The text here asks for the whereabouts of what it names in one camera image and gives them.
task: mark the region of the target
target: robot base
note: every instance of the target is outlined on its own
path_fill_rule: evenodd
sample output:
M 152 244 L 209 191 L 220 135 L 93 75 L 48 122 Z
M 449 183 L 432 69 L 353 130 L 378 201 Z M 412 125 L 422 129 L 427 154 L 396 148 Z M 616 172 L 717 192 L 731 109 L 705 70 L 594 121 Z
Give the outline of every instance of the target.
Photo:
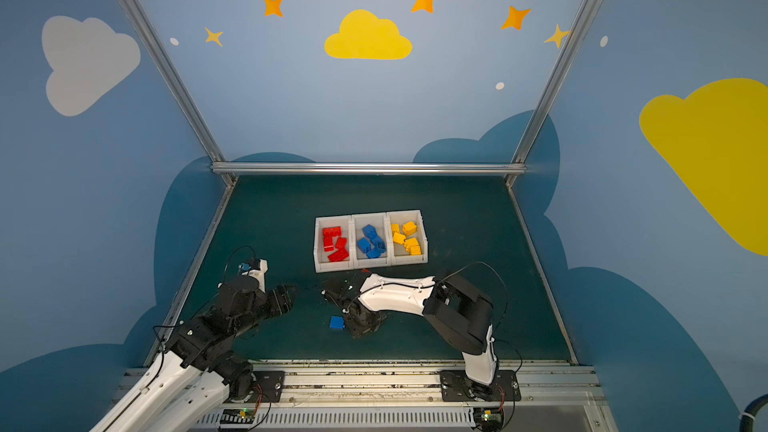
M 443 402 L 501 402 L 502 390 L 504 402 L 519 402 L 522 399 L 514 370 L 496 370 L 496 379 L 489 386 L 467 379 L 464 370 L 442 370 L 440 389 Z

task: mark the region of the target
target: white cloud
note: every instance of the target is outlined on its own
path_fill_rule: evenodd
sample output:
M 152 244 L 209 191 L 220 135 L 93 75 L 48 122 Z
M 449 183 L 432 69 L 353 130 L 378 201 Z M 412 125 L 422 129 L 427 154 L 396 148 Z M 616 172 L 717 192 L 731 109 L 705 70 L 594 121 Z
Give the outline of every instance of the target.
M 139 45 L 93 17 L 80 22 L 53 16 L 43 26 L 43 53 L 53 69 L 45 84 L 48 100 L 63 116 L 96 103 L 139 65 Z

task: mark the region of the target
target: yellow star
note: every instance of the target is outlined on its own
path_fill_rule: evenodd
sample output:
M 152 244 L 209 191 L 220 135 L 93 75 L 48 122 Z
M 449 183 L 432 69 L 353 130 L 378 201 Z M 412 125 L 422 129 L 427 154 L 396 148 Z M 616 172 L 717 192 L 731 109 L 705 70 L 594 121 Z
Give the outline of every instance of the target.
M 214 34 L 210 30 L 208 30 L 208 27 L 205 28 L 205 31 L 208 33 L 208 38 L 205 40 L 206 42 L 215 42 L 219 44 L 219 47 L 221 47 L 221 42 L 219 42 L 219 35 L 223 34 L 224 32 L 219 32 L 218 34 Z
M 514 27 L 515 29 L 520 30 L 520 27 L 523 26 L 523 19 L 530 11 L 531 9 L 517 10 L 514 7 L 509 7 L 509 17 L 507 17 L 507 21 L 502 25 L 502 29 L 504 30 L 507 27 Z
M 266 4 L 264 16 L 276 15 L 282 17 L 283 13 L 280 12 L 280 2 L 283 2 L 283 0 L 264 0 L 264 4 Z
M 560 48 L 560 44 L 561 44 L 561 42 L 562 42 L 562 39 L 563 39 L 563 37 L 565 37 L 566 35 L 568 35 L 568 34 L 570 34 L 570 33 L 571 33 L 571 31 L 570 31 L 570 30 L 566 30 L 565 32 L 563 32 L 562 30 L 560 30 L 560 24 L 557 24 L 557 25 L 555 26 L 555 32 L 554 32 L 554 35 L 552 35 L 552 37 L 550 37 L 550 38 L 546 39 L 546 40 L 544 41 L 544 43 L 547 43 L 547 42 L 554 42 L 554 43 L 558 44 L 558 48 Z
M 417 10 L 426 10 L 431 14 L 433 1 L 434 0 L 416 0 L 416 3 L 413 5 L 413 8 L 411 9 L 411 12 L 416 12 Z

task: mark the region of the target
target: robotic arm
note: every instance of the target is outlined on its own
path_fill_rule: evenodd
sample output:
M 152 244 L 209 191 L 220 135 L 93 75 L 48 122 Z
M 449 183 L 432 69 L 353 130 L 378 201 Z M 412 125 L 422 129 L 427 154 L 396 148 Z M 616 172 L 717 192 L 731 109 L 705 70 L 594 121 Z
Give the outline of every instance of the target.
M 91 432 L 184 432 L 227 399 L 253 393 L 253 369 L 232 343 L 259 320 L 288 312 L 295 288 L 265 292 L 264 260 L 246 269 L 220 284 L 206 312 L 178 327 L 147 373 Z
M 492 393 L 498 364 L 493 352 L 493 302 L 463 277 L 388 278 L 366 271 L 351 283 L 330 279 L 322 294 L 341 307 L 344 325 L 355 338 L 376 331 L 386 318 L 384 311 L 423 316 L 462 352 L 470 395 L 482 398 Z

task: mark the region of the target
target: yellow cloud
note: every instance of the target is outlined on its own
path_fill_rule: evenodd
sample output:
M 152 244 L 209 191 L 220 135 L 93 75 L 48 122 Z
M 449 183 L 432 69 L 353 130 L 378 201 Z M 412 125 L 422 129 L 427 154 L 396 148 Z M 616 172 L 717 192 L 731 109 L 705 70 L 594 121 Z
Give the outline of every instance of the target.
M 659 96 L 640 128 L 728 235 L 768 255 L 768 86 L 725 79 Z
M 337 59 L 402 59 L 412 48 L 394 22 L 368 10 L 350 12 L 341 21 L 339 33 L 326 39 L 326 53 Z

